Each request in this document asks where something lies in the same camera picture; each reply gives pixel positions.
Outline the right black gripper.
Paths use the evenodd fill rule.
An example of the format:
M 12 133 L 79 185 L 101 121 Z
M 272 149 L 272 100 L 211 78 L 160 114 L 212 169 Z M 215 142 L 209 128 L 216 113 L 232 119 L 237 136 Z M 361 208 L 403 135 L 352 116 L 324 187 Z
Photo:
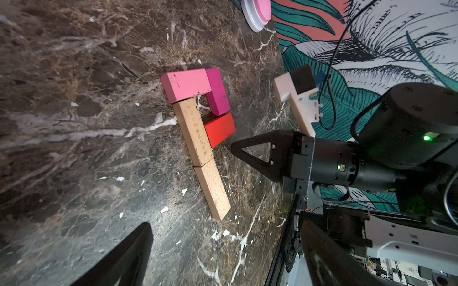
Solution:
M 286 193 L 305 195 L 310 182 L 351 186 L 360 169 L 356 143 L 276 130 L 232 143 L 231 153 Z

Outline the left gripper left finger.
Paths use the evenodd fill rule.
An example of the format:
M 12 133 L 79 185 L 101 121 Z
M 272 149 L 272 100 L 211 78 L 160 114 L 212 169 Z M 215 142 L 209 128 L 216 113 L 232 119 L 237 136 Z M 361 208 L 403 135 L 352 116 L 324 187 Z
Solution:
M 150 224 L 143 222 L 73 285 L 141 286 L 153 239 Z

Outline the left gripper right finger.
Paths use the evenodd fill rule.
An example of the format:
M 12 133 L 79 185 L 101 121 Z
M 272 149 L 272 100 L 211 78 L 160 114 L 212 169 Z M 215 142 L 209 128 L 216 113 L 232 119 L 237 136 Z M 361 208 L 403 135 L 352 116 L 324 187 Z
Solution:
M 354 258 L 310 220 L 299 233 L 314 286 L 392 286 L 394 283 L 368 273 Z

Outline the red block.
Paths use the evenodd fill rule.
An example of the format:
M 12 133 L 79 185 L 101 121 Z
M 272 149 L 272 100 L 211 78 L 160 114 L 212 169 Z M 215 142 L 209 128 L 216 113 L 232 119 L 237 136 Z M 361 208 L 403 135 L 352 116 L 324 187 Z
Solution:
M 226 113 L 204 124 L 211 148 L 215 148 L 236 132 L 232 113 Z

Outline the magenta block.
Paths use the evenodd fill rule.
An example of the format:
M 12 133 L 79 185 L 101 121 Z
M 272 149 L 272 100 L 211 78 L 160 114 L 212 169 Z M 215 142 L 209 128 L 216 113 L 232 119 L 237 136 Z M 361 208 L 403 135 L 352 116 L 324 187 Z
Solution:
M 211 86 L 211 91 L 206 94 L 206 98 L 212 115 L 218 117 L 230 111 L 230 103 L 219 69 L 206 69 L 206 75 Z

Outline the natural wood block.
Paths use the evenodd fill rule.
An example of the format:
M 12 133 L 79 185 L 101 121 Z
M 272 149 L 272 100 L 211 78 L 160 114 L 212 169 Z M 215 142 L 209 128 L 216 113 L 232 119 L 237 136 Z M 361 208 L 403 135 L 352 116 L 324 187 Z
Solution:
M 212 216 L 217 220 L 223 220 L 231 205 L 215 160 L 211 159 L 204 166 L 195 167 L 194 170 Z
M 213 152 L 196 100 L 190 98 L 172 105 L 194 166 L 202 167 Z

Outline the light pink block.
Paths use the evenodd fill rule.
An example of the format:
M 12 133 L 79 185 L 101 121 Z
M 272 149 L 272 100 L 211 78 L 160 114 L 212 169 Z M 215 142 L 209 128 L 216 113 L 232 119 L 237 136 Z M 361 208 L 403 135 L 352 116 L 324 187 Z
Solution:
M 212 91 L 205 69 L 169 72 L 160 80 L 171 104 Z

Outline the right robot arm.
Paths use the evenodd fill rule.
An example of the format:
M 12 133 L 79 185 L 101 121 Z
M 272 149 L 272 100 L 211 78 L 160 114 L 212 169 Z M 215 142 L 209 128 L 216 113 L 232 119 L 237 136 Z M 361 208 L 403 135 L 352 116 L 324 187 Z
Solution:
M 352 141 L 277 130 L 232 144 L 231 153 L 297 196 L 308 187 L 394 193 L 399 216 L 350 209 L 350 195 L 327 199 L 322 214 L 302 212 L 298 230 L 315 286 L 381 283 L 350 256 L 458 272 L 458 94 L 430 83 L 402 83 L 365 109 Z

